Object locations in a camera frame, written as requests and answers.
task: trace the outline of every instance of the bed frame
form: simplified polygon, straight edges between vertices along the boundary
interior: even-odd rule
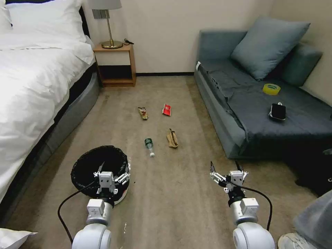
[[[13,2],[49,2],[45,0],[7,0]],[[80,9],[82,27],[85,35],[90,36],[83,8]],[[45,165],[50,156],[67,138],[67,136],[82,122],[97,101],[99,95],[99,81],[96,65],[92,65],[83,76],[71,87],[67,103],[54,118],[54,124],[39,140],[37,145],[27,156],[20,170],[10,184],[6,195],[0,203],[0,226],[4,227],[14,212],[24,192]]]

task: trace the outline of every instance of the blue pillow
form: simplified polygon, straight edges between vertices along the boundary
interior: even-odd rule
[[[262,80],[298,44],[309,26],[308,22],[259,17],[236,46],[231,58],[256,80]]]

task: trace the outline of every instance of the red wrapper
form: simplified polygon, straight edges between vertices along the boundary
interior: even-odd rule
[[[170,105],[166,105],[164,106],[163,108],[163,114],[167,115],[167,116],[170,116],[170,110],[171,110],[171,106]]]

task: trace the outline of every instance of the tape roll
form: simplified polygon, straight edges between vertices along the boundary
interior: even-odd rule
[[[263,92],[268,95],[277,95],[281,88],[278,85],[267,83],[263,87]]]

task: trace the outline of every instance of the power cord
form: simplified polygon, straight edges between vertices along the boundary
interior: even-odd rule
[[[71,244],[73,244],[73,238],[72,238],[72,236],[71,236],[71,234],[70,234],[70,232],[69,232],[69,230],[68,230],[68,227],[66,226],[65,222],[63,221],[63,219],[62,219],[62,217],[61,217],[61,214],[60,214],[61,207],[62,207],[63,204],[65,204],[65,202],[68,201],[70,198],[72,198],[73,196],[75,196],[75,195],[77,195],[78,193],[82,192],[82,191],[83,191],[84,189],[86,189],[87,187],[90,187],[92,184],[94,184],[95,181],[96,181],[96,179],[97,179],[97,178],[95,178],[95,180],[94,180],[92,183],[90,183],[89,185],[86,185],[84,188],[82,188],[82,189],[76,191],[74,194],[72,194],[72,195],[68,196],[66,199],[64,199],[63,202],[61,202],[61,204],[60,204],[60,206],[59,206],[59,208],[58,208],[58,218],[59,218],[59,220],[60,220],[62,226],[64,227],[64,229],[65,229],[65,231],[66,231],[66,233],[67,233],[67,235],[68,235],[68,237],[69,237],[69,240],[70,240],[70,243],[71,243]]]
[[[245,189],[245,190],[249,190],[249,191],[252,191],[252,192],[255,192],[257,194],[260,194],[261,196],[263,196],[265,199],[267,199],[267,201],[269,202],[270,204],[270,215],[269,215],[269,220],[267,222],[267,226],[266,226],[266,230],[270,230],[270,225],[271,225],[271,220],[272,220],[272,212],[273,212],[273,206],[272,206],[272,202],[271,200],[269,199],[269,197],[267,197],[265,194],[263,194],[262,192],[258,191],[258,190],[255,190],[255,189],[252,189],[252,188],[248,188],[248,187],[243,187],[243,186],[240,186],[240,185],[237,185],[233,182],[230,182],[231,184],[233,184],[234,186],[236,187],[239,187],[239,188],[242,188],[242,189]]]
[[[126,46],[129,46],[130,44],[131,44],[131,45],[134,45],[134,43],[131,42],[131,41],[129,41],[128,39],[125,39],[124,42],[125,42],[125,43],[123,43],[123,44],[126,45]]]

